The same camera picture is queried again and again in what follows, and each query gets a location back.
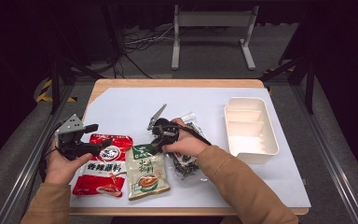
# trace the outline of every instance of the brown sleeve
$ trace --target brown sleeve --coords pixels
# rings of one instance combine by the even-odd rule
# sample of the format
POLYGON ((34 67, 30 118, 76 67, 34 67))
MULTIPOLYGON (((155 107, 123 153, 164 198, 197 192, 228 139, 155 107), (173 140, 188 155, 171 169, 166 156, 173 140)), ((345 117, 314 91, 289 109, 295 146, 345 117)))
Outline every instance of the brown sleeve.
POLYGON ((70 198, 69 185, 41 184, 21 224, 69 223, 70 198))
POLYGON ((217 146, 203 150, 198 165, 242 223, 298 223, 298 218, 244 162, 217 146))

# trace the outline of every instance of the red food packet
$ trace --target red food packet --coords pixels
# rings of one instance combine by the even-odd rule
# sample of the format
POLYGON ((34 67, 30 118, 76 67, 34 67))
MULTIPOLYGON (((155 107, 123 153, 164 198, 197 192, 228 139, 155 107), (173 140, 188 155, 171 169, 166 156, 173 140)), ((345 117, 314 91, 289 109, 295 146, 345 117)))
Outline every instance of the red food packet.
POLYGON ((132 139, 124 135, 97 134, 91 135, 89 142, 100 144, 112 138, 112 146, 105 148, 97 157, 80 168, 74 190, 75 195, 109 194, 121 197, 121 189, 126 178, 126 150, 133 145, 132 139))

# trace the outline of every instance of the white plastic container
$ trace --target white plastic container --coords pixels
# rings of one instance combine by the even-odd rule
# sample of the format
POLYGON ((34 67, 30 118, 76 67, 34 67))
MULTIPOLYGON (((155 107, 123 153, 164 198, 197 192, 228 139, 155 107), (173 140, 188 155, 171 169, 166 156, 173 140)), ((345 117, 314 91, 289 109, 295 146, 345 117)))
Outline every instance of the white plastic container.
POLYGON ((277 140, 262 99, 231 98, 225 107, 225 118, 231 155, 246 163, 265 163, 278 154, 277 140))

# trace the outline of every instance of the green and beige food packet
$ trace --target green and beige food packet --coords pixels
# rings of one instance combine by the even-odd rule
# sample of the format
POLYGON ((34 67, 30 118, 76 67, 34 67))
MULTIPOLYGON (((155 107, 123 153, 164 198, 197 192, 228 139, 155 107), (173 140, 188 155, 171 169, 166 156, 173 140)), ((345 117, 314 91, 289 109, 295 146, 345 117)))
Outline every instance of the green and beige food packet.
POLYGON ((170 190, 165 173, 164 155, 149 153, 150 144, 137 145, 126 151, 129 200, 170 190))

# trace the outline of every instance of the white metal frame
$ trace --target white metal frame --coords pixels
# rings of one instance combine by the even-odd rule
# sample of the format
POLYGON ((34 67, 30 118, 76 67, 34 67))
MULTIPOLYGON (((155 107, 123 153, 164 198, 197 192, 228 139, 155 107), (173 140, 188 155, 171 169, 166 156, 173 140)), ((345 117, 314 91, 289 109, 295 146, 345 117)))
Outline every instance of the white metal frame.
POLYGON ((179 68, 180 26, 245 26, 247 27, 246 37, 240 39, 241 48, 248 68, 255 70, 255 63, 249 50, 249 41, 255 26, 257 11, 258 6, 254 7, 252 11, 180 11, 176 5, 173 18, 172 69, 179 68))

